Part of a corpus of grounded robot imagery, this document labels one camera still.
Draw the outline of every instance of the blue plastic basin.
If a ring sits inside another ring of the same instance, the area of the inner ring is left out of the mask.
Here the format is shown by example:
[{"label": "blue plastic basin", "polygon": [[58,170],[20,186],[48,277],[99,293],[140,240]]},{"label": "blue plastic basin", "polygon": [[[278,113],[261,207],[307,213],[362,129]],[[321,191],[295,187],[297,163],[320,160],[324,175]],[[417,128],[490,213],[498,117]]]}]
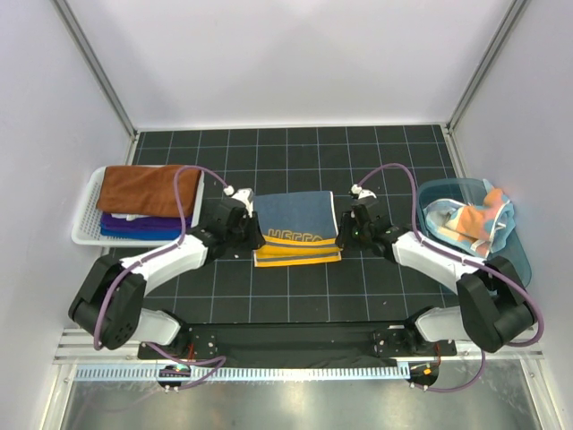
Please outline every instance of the blue plastic basin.
[{"label": "blue plastic basin", "polygon": [[[439,179],[435,181],[426,182],[417,192],[417,216],[420,222],[420,227],[422,232],[429,238],[437,240],[431,233],[429,233],[425,219],[423,217],[423,210],[433,201],[438,199],[453,199],[458,202],[464,202],[466,204],[483,204],[483,199],[487,192],[485,191],[485,186],[483,181],[479,179],[468,179],[468,178],[453,178],[453,179]],[[449,244],[441,242],[442,244],[451,247],[452,249],[457,249]],[[517,274],[523,285],[526,287],[529,285],[531,280],[531,266],[527,260],[526,252],[519,241],[517,236],[517,231],[514,229],[508,237],[506,246],[499,252],[495,254],[490,254],[488,260],[491,258],[502,255],[511,261],[513,266],[516,268]]]}]

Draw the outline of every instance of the stack of folded towels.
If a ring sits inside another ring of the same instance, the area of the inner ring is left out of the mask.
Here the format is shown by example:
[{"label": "stack of folded towels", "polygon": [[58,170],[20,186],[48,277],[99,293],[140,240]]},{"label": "stack of folded towels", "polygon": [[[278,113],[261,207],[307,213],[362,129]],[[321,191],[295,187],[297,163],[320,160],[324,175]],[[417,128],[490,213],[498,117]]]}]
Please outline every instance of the stack of folded towels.
[{"label": "stack of folded towels", "polygon": [[[181,234],[173,179],[181,166],[109,166],[99,192],[97,208],[103,211],[102,236],[137,240],[172,240]],[[187,227],[195,210],[201,172],[179,175],[179,195]]]},{"label": "stack of folded towels", "polygon": [[266,241],[254,252],[255,267],[340,261],[330,191],[257,195],[254,209]]}]

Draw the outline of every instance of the light blue cloth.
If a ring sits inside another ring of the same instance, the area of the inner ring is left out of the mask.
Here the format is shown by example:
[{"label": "light blue cloth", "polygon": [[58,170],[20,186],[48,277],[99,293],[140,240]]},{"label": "light blue cloth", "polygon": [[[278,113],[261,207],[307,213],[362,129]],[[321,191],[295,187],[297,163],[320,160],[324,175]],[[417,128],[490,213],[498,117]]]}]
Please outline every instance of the light blue cloth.
[{"label": "light blue cloth", "polygon": [[[487,194],[494,189],[493,185],[485,179],[483,185]],[[452,225],[456,225],[455,221],[451,221],[457,219],[461,210],[467,207],[466,204],[451,199],[439,199],[424,208],[423,215],[426,227],[434,237],[442,242],[453,245],[470,255],[487,258],[490,254],[495,254],[505,247],[508,236],[516,226],[513,204],[505,194],[501,196],[501,199],[503,204],[495,212],[495,218],[488,219],[482,226],[478,226],[483,230],[484,234],[489,235],[491,240],[476,240],[479,237],[471,241],[466,240],[463,237],[459,237],[459,235],[468,237],[468,234],[462,228],[451,229]],[[479,211],[490,209],[483,205],[474,205],[474,208]]]}]

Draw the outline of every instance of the blue towel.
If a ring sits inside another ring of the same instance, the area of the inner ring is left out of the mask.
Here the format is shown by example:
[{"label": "blue towel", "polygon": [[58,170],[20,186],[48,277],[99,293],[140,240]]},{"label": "blue towel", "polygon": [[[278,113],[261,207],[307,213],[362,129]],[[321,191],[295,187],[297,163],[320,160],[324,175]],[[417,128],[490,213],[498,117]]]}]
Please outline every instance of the blue towel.
[{"label": "blue towel", "polygon": [[174,240],[181,234],[181,229],[162,231],[114,231],[105,227],[100,229],[101,236],[121,237],[136,240]]},{"label": "blue towel", "polygon": [[254,209],[266,237],[334,243],[338,234],[330,191],[257,195]]}]

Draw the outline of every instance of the purple towel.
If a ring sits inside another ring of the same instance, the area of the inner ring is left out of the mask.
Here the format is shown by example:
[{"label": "purple towel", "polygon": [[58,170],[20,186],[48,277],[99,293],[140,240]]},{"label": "purple towel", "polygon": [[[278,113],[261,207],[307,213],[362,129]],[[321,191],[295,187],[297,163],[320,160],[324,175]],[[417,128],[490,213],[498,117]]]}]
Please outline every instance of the purple towel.
[{"label": "purple towel", "polygon": [[[192,216],[185,220],[187,227],[191,226]],[[144,217],[131,221],[127,219],[114,218],[109,213],[101,216],[101,225],[108,230],[115,231],[151,231],[151,230],[174,230],[181,228],[179,218]]]}]

